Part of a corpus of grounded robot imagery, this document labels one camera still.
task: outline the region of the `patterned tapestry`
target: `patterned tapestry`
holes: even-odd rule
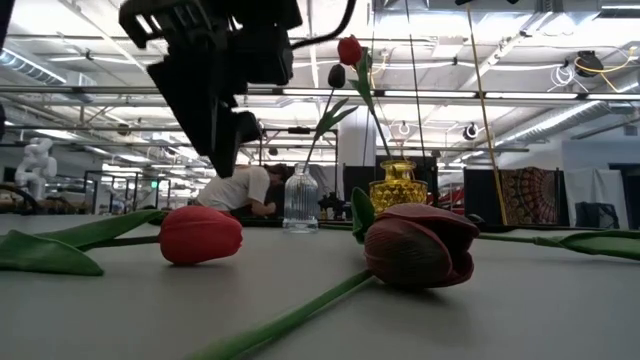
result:
[[[500,177],[509,225],[557,222],[555,171],[527,167]]]

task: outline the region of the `desk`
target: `desk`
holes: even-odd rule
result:
[[[99,216],[0,216],[0,233]],[[142,226],[126,236],[157,233]],[[170,266],[157,245],[89,252],[103,277],[0,272],[0,359],[174,360],[269,321],[365,268],[346,231],[248,228],[233,257]],[[473,278],[408,295],[377,282],[250,359],[634,359],[640,264],[476,241]]]

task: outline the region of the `yellow glass vase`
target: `yellow glass vase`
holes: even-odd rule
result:
[[[427,202],[427,183],[415,180],[416,163],[407,160],[388,160],[380,164],[385,171],[382,181],[369,183],[369,197],[376,215],[397,204]]]

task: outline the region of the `glass vase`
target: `glass vase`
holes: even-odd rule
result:
[[[385,171],[384,180],[369,183],[369,196],[376,215],[397,204],[427,203],[427,183],[415,180],[413,176],[416,163],[389,160],[380,166]]]
[[[292,233],[316,232],[319,215],[318,183],[309,174],[309,167],[298,163],[285,184],[282,227]]]

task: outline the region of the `person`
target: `person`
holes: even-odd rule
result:
[[[268,216],[276,212],[276,204],[264,204],[267,190],[270,186],[282,184],[287,179],[287,173],[287,167],[283,164],[237,166],[233,176],[211,179],[200,190],[195,202],[224,212],[250,205],[254,215]]]

